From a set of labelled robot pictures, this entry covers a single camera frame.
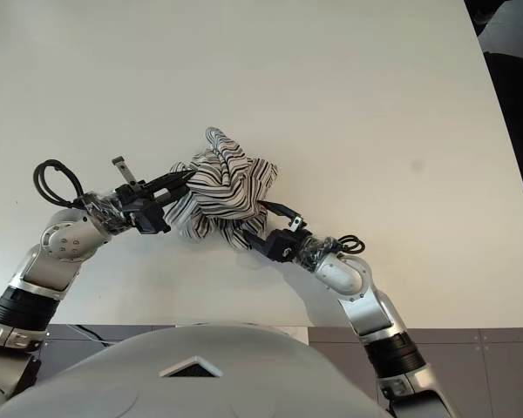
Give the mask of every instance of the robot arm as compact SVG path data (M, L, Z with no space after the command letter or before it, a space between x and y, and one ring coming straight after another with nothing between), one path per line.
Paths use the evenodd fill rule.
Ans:
M299 213L280 204L261 203L289 218L289 228L274 230L265 240L245 232L248 242L271 260L298 264L337 294L394 416L458 417L390 298L377 290L370 267L355 255L364 250L363 242L354 235L318 239L305 229Z
M67 208L52 217L0 297L0 404L35 383L40 362L31 352L40 347L82 264L113 235L128 229L170 231L162 207L187 193L186 182L194 174L175 172L149 183L138 182L123 158L113 163L127 183L106 196L83 193L75 175L56 160L45 161L35 171L39 193ZM63 172L74 184L78 197L73 202L61 199L48 187L44 181L47 167Z

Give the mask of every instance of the black and white striped fabric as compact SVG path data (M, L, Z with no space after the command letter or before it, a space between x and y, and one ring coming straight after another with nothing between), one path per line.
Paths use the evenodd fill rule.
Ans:
M243 230L260 235L267 211L260 206L277 177L277 167L260 158L249 158L242 148L217 128L207 128L205 152L188 165L178 163L171 172L194 169L184 198L170 206L166 222L191 239L221 232L230 246L248 248Z

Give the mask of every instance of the floor tile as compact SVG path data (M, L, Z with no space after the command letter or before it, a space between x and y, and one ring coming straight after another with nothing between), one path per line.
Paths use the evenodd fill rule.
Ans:
M493 417L523 417L523 342L484 347Z
M135 335L148 333L150 325L84 325L103 340L120 341ZM85 337L66 325L50 324L47 327L50 340L84 340Z
M487 328L480 334L484 344L490 342L523 342L523 328Z
M68 367L98 353L104 347L88 340L48 340L41 347L41 368L37 383L44 381Z

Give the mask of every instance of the striped cloth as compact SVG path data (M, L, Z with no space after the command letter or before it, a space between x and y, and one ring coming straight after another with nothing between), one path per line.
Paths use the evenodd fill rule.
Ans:
M249 158L242 148L217 128L207 128L205 152L188 165L177 163L171 172L194 169L184 198L166 211L166 222L191 239L203 239L218 230L236 249L248 248L243 230L261 235L267 210L260 206L277 177L277 167Z

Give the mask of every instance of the table surface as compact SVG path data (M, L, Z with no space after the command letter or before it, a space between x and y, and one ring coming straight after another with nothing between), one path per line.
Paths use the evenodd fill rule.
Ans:
M111 158L157 177L209 125L278 164L268 198L314 233L364 239L409 327L523 327L523 186L462 1L0 1L0 294L56 211L36 164L105 191ZM295 266L136 232L54 319L205 320L346 324Z

